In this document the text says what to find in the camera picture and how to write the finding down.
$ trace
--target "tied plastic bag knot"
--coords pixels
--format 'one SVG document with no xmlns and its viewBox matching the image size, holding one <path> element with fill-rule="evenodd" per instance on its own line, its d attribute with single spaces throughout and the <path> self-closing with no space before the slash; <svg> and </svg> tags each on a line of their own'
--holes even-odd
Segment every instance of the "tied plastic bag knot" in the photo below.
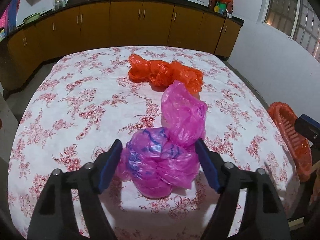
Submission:
<svg viewBox="0 0 320 240">
<path fill-rule="evenodd" d="M 128 72 L 132 82 L 150 82 L 157 88 L 165 89 L 174 80 L 183 82 L 191 94 L 202 90 L 203 73 L 200 70 L 184 66 L 177 61 L 145 60 L 139 55 L 129 56 L 131 69 Z"/>
<path fill-rule="evenodd" d="M 132 180 L 146 197 L 168 196 L 173 187 L 191 189 L 200 168 L 194 147 L 205 136 L 205 102 L 194 98 L 175 81 L 161 100 L 166 127 L 139 130 L 121 153 L 116 175 Z"/>
</svg>

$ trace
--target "tablecloth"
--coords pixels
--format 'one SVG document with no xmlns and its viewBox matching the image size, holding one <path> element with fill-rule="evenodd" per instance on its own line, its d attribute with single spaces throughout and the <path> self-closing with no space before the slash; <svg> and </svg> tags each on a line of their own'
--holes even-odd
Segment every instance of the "tablecloth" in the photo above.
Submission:
<svg viewBox="0 0 320 240">
<path fill-rule="evenodd" d="M 200 99 L 208 105 L 205 143 L 241 169 L 266 169 L 285 209 L 290 208 L 300 182 L 288 149 L 261 103 L 222 61 L 171 47 L 94 49 L 57 62 L 21 119 L 9 163 L 8 200 L 12 221 L 23 236 L 53 169 L 78 170 L 115 139 L 125 144 L 137 130 L 161 126 L 162 93 L 128 79 L 132 53 L 201 70 Z M 72 196 L 79 231 L 88 236 L 76 190 Z M 239 229 L 245 196 L 242 190 L 231 235 Z M 100 195 L 116 236 L 123 240 L 199 239 L 218 198 L 202 170 L 192 189 L 176 188 L 162 199 L 147 199 L 131 181 L 117 177 Z"/>
</svg>

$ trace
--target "window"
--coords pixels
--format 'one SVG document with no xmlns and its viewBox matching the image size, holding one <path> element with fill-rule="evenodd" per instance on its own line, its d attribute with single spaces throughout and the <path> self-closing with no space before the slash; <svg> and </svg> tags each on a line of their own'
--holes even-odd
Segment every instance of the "window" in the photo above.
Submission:
<svg viewBox="0 0 320 240">
<path fill-rule="evenodd" d="M 320 62 L 320 21 L 307 0 L 270 0 L 264 22 L 293 38 Z"/>
<path fill-rule="evenodd" d="M 265 23 L 291 36 L 298 0 L 270 0 Z"/>
<path fill-rule="evenodd" d="M 298 25 L 293 39 L 320 62 L 319 18 L 307 0 L 301 0 Z"/>
</svg>

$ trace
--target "orange plastic chair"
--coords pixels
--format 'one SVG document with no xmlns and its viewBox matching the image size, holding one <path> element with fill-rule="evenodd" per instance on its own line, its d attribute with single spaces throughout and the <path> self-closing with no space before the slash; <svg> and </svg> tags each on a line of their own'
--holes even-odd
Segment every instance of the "orange plastic chair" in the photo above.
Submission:
<svg viewBox="0 0 320 240">
<path fill-rule="evenodd" d="M 288 104 L 281 102 L 272 103 L 268 113 L 289 149 L 300 181 L 307 181 L 310 178 L 312 167 L 311 149 L 308 140 L 294 129 L 296 114 Z"/>
</svg>

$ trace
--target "floral tablecloth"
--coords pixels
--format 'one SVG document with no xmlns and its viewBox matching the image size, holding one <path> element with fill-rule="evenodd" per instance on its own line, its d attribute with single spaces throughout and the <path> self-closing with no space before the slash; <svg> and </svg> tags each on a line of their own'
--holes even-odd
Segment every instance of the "floral tablecloth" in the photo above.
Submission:
<svg viewBox="0 0 320 240">
<path fill-rule="evenodd" d="M 161 126 L 162 93 L 128 79 L 132 53 L 201 70 L 200 99 L 208 105 L 205 143 L 241 169 L 265 168 L 285 209 L 290 208 L 300 182 L 287 147 L 260 102 L 217 57 L 171 47 L 95 49 L 57 62 L 20 122 L 9 163 L 8 199 L 12 221 L 23 236 L 53 169 L 77 170 L 107 151 L 115 139 L 125 144 L 137 130 Z M 88 236 L 76 190 L 72 196 L 79 231 Z M 240 226 L 245 196 L 242 190 L 230 234 Z M 218 198 L 201 170 L 191 190 L 176 188 L 163 199 L 147 199 L 131 181 L 116 177 L 100 196 L 123 240 L 198 239 Z"/>
</svg>

